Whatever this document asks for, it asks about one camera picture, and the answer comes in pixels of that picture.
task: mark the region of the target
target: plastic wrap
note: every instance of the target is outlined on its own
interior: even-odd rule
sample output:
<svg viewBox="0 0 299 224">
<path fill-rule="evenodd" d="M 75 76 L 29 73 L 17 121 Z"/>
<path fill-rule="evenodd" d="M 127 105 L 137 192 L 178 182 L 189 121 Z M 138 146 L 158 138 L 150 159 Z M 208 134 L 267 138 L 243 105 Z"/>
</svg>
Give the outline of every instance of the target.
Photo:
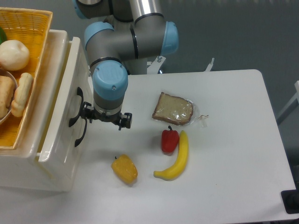
<svg viewBox="0 0 299 224">
<path fill-rule="evenodd" d="M 152 118 L 165 121 L 173 125 L 189 125 L 194 121 L 202 120 L 208 115 L 201 115 L 199 108 L 189 99 L 173 96 L 161 92 Z"/>
</svg>

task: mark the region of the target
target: bread roll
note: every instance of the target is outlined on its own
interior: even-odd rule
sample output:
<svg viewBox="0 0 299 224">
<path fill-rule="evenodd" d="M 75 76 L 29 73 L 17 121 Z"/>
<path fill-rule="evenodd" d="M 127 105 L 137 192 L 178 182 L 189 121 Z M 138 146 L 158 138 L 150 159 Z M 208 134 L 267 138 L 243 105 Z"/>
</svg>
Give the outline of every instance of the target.
<svg viewBox="0 0 299 224">
<path fill-rule="evenodd" d="M 8 113 L 11 98 L 14 94 L 14 82 L 10 77 L 0 76 L 0 118 Z"/>
<path fill-rule="evenodd" d="M 193 105 L 190 101 L 162 92 L 152 118 L 174 125 L 185 125 L 192 115 Z"/>
<path fill-rule="evenodd" d="M 0 102 L 0 119 L 5 117 L 8 113 L 8 109 L 5 106 L 4 101 Z"/>
<path fill-rule="evenodd" d="M 29 73 L 21 74 L 19 87 L 16 89 L 14 93 L 14 100 L 11 103 L 11 113 L 15 117 L 23 116 L 32 80 L 33 77 Z"/>
</svg>

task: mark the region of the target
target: wicker basket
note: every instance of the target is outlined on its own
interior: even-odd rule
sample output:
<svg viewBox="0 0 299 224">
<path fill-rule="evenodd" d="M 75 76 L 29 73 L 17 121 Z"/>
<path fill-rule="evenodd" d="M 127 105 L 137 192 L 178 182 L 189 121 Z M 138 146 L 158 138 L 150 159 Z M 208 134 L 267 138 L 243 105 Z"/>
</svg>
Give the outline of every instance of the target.
<svg viewBox="0 0 299 224">
<path fill-rule="evenodd" d="M 52 21 L 52 14 L 49 11 L 0 7 L 0 27 L 5 31 L 7 39 L 21 41 L 30 51 L 28 65 L 22 70 L 11 73 L 17 81 L 24 72 L 28 72 L 34 77 L 23 117 L 16 118 L 10 115 L 0 126 L 0 150 L 16 149 L 26 129 L 28 123 L 26 117 L 30 113 L 33 104 L 36 79 Z"/>
</svg>

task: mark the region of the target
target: blue joint cover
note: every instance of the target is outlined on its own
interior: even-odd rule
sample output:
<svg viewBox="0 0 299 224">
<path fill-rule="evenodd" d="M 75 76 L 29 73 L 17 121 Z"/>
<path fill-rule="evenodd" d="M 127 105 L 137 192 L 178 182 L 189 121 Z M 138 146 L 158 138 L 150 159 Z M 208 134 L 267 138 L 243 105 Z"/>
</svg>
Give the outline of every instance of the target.
<svg viewBox="0 0 299 224">
<path fill-rule="evenodd" d="M 75 7 L 75 11 L 77 13 L 77 16 L 80 18 L 80 19 L 87 19 L 83 13 L 81 12 L 80 8 L 78 7 L 78 4 L 77 4 L 77 0 L 72 0 L 73 2 L 73 5 Z"/>
<path fill-rule="evenodd" d="M 166 22 L 161 55 L 168 55 L 178 50 L 178 29 L 173 22 Z"/>
<path fill-rule="evenodd" d="M 106 100 L 124 97 L 128 87 L 128 73 L 121 63 L 113 60 L 101 62 L 93 73 L 93 89 Z"/>
<path fill-rule="evenodd" d="M 84 32 L 85 49 L 90 38 L 92 38 L 92 36 L 95 35 L 97 32 L 100 32 L 104 29 L 111 29 L 114 31 L 113 26 L 107 22 L 94 22 L 85 29 Z"/>
</svg>

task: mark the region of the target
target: toy fruit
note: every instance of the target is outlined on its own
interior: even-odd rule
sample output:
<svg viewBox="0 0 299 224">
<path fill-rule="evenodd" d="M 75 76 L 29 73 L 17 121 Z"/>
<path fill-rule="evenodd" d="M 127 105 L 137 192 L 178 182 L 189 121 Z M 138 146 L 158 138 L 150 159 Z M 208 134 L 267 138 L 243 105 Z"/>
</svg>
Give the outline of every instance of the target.
<svg viewBox="0 0 299 224">
<path fill-rule="evenodd" d="M 169 130 L 162 132 L 161 148 L 165 153 L 172 153 L 178 145 L 179 135 L 171 126 L 168 126 L 168 128 Z"/>
<path fill-rule="evenodd" d="M 138 176 L 137 169 L 131 159 L 123 154 L 111 164 L 115 174 L 126 184 L 131 184 Z"/>
<path fill-rule="evenodd" d="M 178 157 L 175 163 L 163 171 L 154 171 L 156 178 L 161 178 L 167 181 L 178 177 L 185 169 L 188 161 L 189 143 L 188 136 L 185 131 L 181 131 L 179 136 Z"/>
</svg>

